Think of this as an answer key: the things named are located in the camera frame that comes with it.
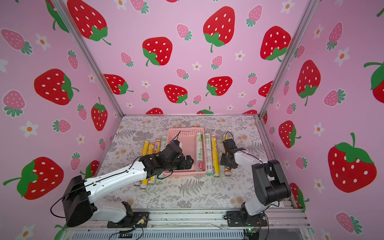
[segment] cylindrical roll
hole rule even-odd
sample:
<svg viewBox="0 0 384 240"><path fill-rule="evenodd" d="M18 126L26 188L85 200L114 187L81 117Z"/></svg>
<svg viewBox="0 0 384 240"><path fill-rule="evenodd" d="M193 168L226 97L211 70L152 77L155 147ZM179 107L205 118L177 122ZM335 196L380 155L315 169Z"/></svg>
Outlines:
<svg viewBox="0 0 384 240"><path fill-rule="evenodd" d="M206 162L207 162L207 175L211 176L213 172L212 168L212 147L211 147L211 134L205 133L204 134L204 147L205 147L205 154L206 154Z"/></svg>

